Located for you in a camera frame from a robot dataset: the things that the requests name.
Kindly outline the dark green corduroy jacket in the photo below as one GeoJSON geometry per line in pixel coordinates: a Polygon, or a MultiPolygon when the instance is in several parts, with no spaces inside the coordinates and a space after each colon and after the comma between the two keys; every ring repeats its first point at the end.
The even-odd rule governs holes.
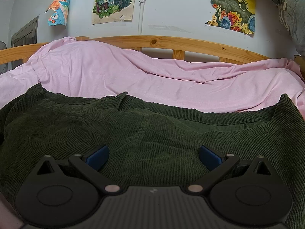
{"type": "Polygon", "coordinates": [[[44,155],[61,160],[107,145],[102,174],[128,185],[187,185],[207,173],[198,150],[265,156],[287,185],[289,228],[304,228],[304,120],[286,94],[258,111],[202,113],[122,93],[100,99],[29,88],[1,109],[1,193],[10,204],[44,155]]]}

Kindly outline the clear bag of clothes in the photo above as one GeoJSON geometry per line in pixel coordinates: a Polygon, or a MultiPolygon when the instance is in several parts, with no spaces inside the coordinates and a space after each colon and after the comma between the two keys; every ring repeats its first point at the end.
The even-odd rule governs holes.
{"type": "Polygon", "coordinates": [[[269,0],[279,9],[279,19],[297,52],[304,57],[304,0],[269,0]]]}

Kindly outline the pink bed sheet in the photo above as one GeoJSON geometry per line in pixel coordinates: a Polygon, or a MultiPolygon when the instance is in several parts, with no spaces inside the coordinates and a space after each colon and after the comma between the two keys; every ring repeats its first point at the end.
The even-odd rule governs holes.
{"type": "Polygon", "coordinates": [[[66,37],[1,75],[1,109],[36,84],[54,94],[100,99],[127,93],[145,102],[202,113],[240,113],[288,95],[304,120],[304,79],[286,58],[244,65],[151,58],[98,41],[66,37]]]}

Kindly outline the electric fan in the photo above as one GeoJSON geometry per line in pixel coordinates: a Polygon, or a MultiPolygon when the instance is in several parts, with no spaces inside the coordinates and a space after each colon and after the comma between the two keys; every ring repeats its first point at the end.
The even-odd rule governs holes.
{"type": "MultiPolygon", "coordinates": [[[[0,41],[0,50],[7,49],[6,44],[3,41],[0,41]]],[[[8,63],[0,65],[0,74],[3,74],[8,71],[8,63]]]]}

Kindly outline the orange haired girl small poster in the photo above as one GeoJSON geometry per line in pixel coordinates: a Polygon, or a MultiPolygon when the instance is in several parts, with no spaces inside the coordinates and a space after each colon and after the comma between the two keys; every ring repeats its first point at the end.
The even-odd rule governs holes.
{"type": "Polygon", "coordinates": [[[53,10],[53,14],[48,18],[48,26],[67,25],[70,0],[53,0],[46,12],[53,10]]]}

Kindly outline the colourful landscape poster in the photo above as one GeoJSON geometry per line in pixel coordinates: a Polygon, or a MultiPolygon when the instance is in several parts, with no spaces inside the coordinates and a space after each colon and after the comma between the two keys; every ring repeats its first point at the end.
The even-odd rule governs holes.
{"type": "Polygon", "coordinates": [[[255,33],[255,0],[210,0],[216,10],[206,24],[238,31],[247,35],[255,33]]]}

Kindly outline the blond anime boy poster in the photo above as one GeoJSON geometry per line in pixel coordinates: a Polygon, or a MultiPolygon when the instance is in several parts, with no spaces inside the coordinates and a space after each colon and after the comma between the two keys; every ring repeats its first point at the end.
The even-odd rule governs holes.
{"type": "Polygon", "coordinates": [[[92,9],[93,25],[131,21],[133,18],[134,0],[95,0],[92,9]]]}

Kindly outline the wooden bed frame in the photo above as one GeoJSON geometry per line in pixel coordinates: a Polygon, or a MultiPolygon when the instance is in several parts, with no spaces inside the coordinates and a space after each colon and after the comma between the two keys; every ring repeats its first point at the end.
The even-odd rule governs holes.
{"type": "MultiPolygon", "coordinates": [[[[172,59],[175,60],[184,60],[185,52],[212,55],[219,57],[219,61],[237,65],[269,59],[267,56],[249,50],[205,40],[181,37],[133,35],[90,39],[87,36],[78,36],[76,37],[76,40],[94,40],[119,48],[133,49],[137,51],[142,51],[142,48],[173,50],[172,59]]],[[[28,44],[1,50],[1,65],[16,60],[22,60],[22,63],[26,63],[36,51],[46,44],[48,43],[28,44]]]]}

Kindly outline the grey wall cabinet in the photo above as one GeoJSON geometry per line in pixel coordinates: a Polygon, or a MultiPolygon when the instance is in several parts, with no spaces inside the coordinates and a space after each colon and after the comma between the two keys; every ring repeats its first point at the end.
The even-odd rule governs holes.
{"type": "Polygon", "coordinates": [[[12,47],[37,43],[38,18],[35,17],[11,37],[12,47]]]}

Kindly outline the white wall pipe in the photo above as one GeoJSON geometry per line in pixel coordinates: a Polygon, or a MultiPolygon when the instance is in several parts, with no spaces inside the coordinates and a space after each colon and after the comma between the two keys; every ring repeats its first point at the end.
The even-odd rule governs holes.
{"type": "Polygon", "coordinates": [[[137,34],[138,35],[142,34],[145,2],[146,2],[146,0],[139,0],[140,12],[139,12],[139,21],[138,21],[138,28],[137,28],[137,34]]]}

